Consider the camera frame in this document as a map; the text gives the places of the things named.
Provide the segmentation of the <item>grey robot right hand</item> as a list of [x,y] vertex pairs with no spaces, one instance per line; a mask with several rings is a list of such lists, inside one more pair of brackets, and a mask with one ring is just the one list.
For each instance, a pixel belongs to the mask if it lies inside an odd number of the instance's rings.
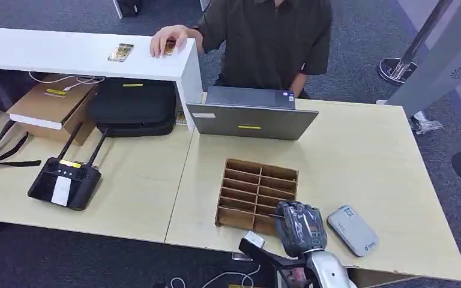
[[289,257],[325,250],[327,233],[318,208],[297,201],[281,201],[273,216],[276,234]]

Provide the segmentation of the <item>person's right hand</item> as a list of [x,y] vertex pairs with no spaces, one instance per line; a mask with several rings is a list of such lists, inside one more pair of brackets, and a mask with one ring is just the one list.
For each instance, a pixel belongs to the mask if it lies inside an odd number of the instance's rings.
[[183,25],[172,25],[161,28],[154,34],[150,41],[149,52],[151,56],[154,58],[163,56],[169,40],[175,42],[175,47],[178,50],[183,49],[188,39],[188,32],[188,27]]

